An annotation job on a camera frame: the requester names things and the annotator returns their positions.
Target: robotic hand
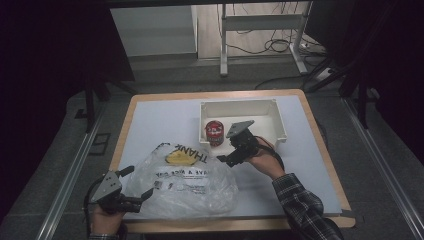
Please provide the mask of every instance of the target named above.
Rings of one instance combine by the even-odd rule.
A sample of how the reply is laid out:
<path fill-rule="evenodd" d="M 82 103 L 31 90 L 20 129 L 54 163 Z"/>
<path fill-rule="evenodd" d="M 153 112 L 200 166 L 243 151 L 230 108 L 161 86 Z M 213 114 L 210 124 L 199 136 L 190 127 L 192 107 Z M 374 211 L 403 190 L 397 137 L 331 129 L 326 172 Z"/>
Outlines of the robotic hand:
<path fill-rule="evenodd" d="M 121 193 L 122 184 L 119 177 L 124 177 L 134 171 L 134 166 L 129 166 L 121 171 L 109 171 L 106 175 L 97 179 L 89 188 L 84 198 L 83 210 L 87 222 L 87 236 L 90 235 L 90 215 L 88 204 L 97 203 L 107 213 L 116 212 L 140 212 L 141 204 L 153 194 L 153 188 L 143 193 L 140 198 L 126 197 Z M 100 183 L 91 201 L 89 200 L 93 188 Z"/>
<path fill-rule="evenodd" d="M 228 156 L 221 155 L 217 156 L 217 158 L 221 162 L 227 163 L 228 166 L 233 167 L 237 164 L 243 163 L 245 159 L 258 154 L 259 149 L 264 149 L 278 160 L 284 170 L 283 160 L 280 155 L 274 151 L 272 146 L 259 144 L 257 139 L 258 137 L 254 136 L 249 131 L 248 127 L 254 122 L 255 121 L 250 120 L 246 122 L 233 123 L 225 137 L 230 139 L 231 145 L 235 148 L 235 150 Z"/>

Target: human hand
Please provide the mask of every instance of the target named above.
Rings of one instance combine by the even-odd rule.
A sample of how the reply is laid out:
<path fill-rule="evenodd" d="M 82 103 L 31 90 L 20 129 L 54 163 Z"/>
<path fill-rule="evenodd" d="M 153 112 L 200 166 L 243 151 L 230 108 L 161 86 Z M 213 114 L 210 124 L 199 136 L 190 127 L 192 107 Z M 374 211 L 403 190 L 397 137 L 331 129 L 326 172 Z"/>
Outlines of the human hand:
<path fill-rule="evenodd" d="M 256 139 L 258 139 L 260 145 L 274 149 L 274 145 L 266 139 L 261 137 L 256 137 Z M 278 160 L 264 149 L 259 149 L 255 156 L 246 159 L 246 161 L 252 164 L 261 173 L 268 175 L 272 180 L 286 174 Z"/>
<path fill-rule="evenodd" d="M 105 212 L 99 205 L 94 208 L 93 223 L 91 224 L 91 232 L 95 234 L 115 235 L 121 225 L 125 212 L 116 212 L 109 214 Z"/>

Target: metal rail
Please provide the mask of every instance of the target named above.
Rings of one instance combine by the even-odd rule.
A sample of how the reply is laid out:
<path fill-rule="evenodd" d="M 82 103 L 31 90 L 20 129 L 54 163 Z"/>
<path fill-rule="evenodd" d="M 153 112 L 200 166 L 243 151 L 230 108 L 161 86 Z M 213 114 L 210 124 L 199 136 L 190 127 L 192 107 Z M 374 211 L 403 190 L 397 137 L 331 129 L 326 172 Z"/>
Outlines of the metal rail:
<path fill-rule="evenodd" d="M 84 165 L 91 144 L 96 136 L 106 105 L 107 103 L 99 103 L 98 117 L 94 123 L 93 129 L 90 133 L 85 134 L 84 140 L 75 155 L 71 167 L 69 168 L 68 173 L 66 174 L 62 185 L 52 202 L 52 206 L 50 207 L 43 224 L 41 225 L 40 231 L 36 237 L 37 240 L 52 239 L 60 218 L 62 217 L 63 211 L 65 210 L 66 204 L 68 203 L 72 189 L 74 188 L 81 172 L 81 168 Z"/>
<path fill-rule="evenodd" d="M 390 193 L 393 196 L 396 204 L 398 205 L 403 217 L 406 220 L 406 223 L 409 225 L 412 233 L 416 239 L 424 239 L 424 225 L 423 220 L 421 219 L 417 209 L 411 202 L 408 195 L 403 190 L 402 186 L 396 179 L 396 176 L 393 174 L 389 164 L 387 163 L 384 155 L 381 153 L 377 144 L 375 143 L 371 133 L 362 127 L 362 124 L 359 122 L 356 117 L 356 109 L 353 106 L 350 100 L 345 98 L 342 99 L 342 103 L 346 107 L 348 114 L 358 131 L 362 141 L 365 143 L 368 152 L 371 155 L 372 160 L 374 161 L 375 166 L 380 172 L 384 182 L 387 185 Z"/>

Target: wooden table edge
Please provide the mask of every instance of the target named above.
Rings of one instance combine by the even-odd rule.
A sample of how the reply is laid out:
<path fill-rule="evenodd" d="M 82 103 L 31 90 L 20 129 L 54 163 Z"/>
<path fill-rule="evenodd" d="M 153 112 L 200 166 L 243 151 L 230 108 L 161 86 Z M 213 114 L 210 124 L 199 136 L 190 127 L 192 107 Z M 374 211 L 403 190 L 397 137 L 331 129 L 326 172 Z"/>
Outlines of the wooden table edge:
<path fill-rule="evenodd" d="M 135 95 L 131 98 L 124 123 L 122 125 L 121 133 L 115 147 L 115 152 L 110 164 L 111 170 L 118 170 L 119 163 L 124 150 L 126 138 L 128 136 L 129 128 L 131 126 L 133 114 L 137 106 L 137 102 L 141 101 L 169 101 L 169 100 L 187 100 L 187 99 L 215 99 L 215 98 L 247 98 L 247 97 L 267 97 L 267 96 L 290 96 L 296 95 L 302 104 L 305 111 L 306 118 L 308 119 L 312 133 L 315 137 L 319 151 L 324 160 L 327 172 L 332 180 L 337 197 L 339 198 L 341 208 L 346 211 L 351 211 L 349 202 L 347 201 L 343 187 L 340 183 L 337 172 L 331 161 L 330 155 L 321 137 L 318 125 L 315 122 L 312 110 L 306 99 L 303 91 L 299 89 L 287 90 L 260 90 L 260 91 L 229 91 L 229 92 L 198 92 L 198 93 L 164 93 L 164 94 L 144 94 Z M 350 228 L 356 224 L 355 218 L 334 216 L 330 217 L 339 227 Z M 198 221 L 140 221 L 137 223 L 126 222 L 129 232 L 208 232 L 208 231 L 241 231 L 241 230 L 281 230 L 289 229 L 287 220 L 282 219 L 215 219 L 207 220 L 206 226 L 199 225 Z"/>

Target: table leg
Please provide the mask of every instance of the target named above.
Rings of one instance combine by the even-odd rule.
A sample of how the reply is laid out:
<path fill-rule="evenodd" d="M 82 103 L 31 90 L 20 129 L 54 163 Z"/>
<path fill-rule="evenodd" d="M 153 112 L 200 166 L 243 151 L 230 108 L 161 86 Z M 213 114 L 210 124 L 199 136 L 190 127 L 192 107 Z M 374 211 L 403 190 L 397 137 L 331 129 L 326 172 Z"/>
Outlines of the table leg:
<path fill-rule="evenodd" d="M 221 77 L 226 77 L 228 75 L 228 65 L 227 65 L 227 26 L 226 26 L 226 5 L 222 4 L 222 15 L 221 15 Z"/>

